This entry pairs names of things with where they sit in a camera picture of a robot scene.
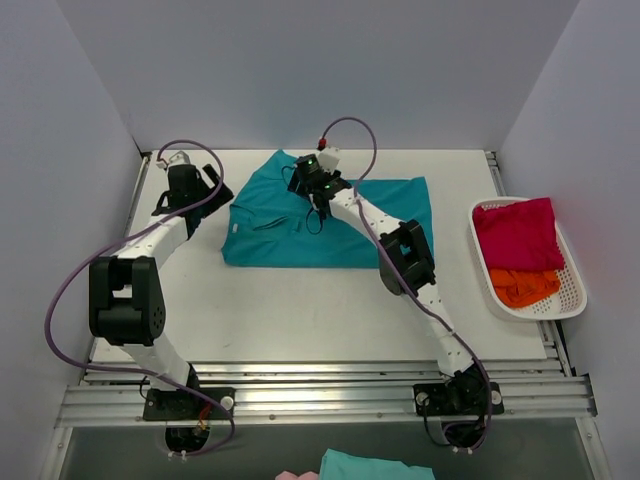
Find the teal t-shirt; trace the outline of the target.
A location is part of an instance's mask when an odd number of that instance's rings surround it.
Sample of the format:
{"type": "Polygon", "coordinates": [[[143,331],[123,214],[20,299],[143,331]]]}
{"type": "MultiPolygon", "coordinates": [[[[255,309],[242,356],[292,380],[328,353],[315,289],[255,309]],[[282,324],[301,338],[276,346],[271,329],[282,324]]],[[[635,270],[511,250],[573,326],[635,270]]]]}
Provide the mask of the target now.
{"type": "Polygon", "coordinates": [[[321,221],[308,199],[287,190],[296,157],[274,153],[230,206],[226,264],[259,268],[378,268],[376,247],[348,224],[321,221]]]}

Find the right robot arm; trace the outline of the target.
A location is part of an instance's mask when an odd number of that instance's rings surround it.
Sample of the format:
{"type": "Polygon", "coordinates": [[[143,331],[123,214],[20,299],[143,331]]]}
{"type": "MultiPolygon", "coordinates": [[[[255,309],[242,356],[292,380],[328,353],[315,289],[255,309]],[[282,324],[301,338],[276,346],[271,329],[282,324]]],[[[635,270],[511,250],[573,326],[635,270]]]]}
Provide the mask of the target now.
{"type": "Polygon", "coordinates": [[[480,400],[477,384],[489,382],[482,362],[457,333],[436,282],[435,261],[419,222],[402,221],[370,202],[336,169],[338,157],[325,149],[301,156],[293,166],[288,190],[309,201],[321,219],[331,217],[359,231],[375,247],[379,275],[387,290],[411,304],[435,342],[440,374],[449,383],[444,400],[455,412],[469,411],[480,400]]]}

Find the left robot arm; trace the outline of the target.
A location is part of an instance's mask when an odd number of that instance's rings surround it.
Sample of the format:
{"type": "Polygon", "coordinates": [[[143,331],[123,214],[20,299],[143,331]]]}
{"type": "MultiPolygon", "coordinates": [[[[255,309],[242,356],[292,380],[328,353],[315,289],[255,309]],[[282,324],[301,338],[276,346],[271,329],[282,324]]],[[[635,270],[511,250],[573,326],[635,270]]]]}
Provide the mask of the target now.
{"type": "Polygon", "coordinates": [[[171,166],[167,179],[168,189],[139,235],[91,262],[89,327],[94,337],[125,352],[152,388],[169,391],[170,412],[190,419],[200,411],[202,395],[194,368],[164,333],[167,308],[159,271],[233,193],[210,164],[171,166]]]}

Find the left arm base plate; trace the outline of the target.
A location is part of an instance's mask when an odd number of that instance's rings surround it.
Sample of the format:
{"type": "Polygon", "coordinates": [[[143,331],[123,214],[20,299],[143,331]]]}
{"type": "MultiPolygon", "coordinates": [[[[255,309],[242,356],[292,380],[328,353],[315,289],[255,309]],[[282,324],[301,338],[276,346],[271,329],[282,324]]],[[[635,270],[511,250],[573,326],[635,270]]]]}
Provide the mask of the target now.
{"type": "MultiPolygon", "coordinates": [[[[234,410],[236,390],[230,387],[205,387],[202,393],[230,413],[234,410]]],[[[184,390],[151,388],[146,393],[142,418],[145,421],[224,420],[227,415],[217,407],[184,390]]]]}

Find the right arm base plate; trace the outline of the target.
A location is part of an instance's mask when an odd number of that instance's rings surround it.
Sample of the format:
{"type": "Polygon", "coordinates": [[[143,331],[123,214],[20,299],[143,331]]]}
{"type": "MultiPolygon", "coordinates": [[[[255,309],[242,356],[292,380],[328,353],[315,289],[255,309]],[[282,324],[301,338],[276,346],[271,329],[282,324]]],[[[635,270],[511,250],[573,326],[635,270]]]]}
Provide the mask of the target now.
{"type": "Polygon", "coordinates": [[[488,405],[493,414],[505,412],[500,387],[491,382],[491,401],[483,382],[463,385],[460,382],[419,383],[412,386],[414,407],[419,416],[479,416],[485,415],[488,405]]]}

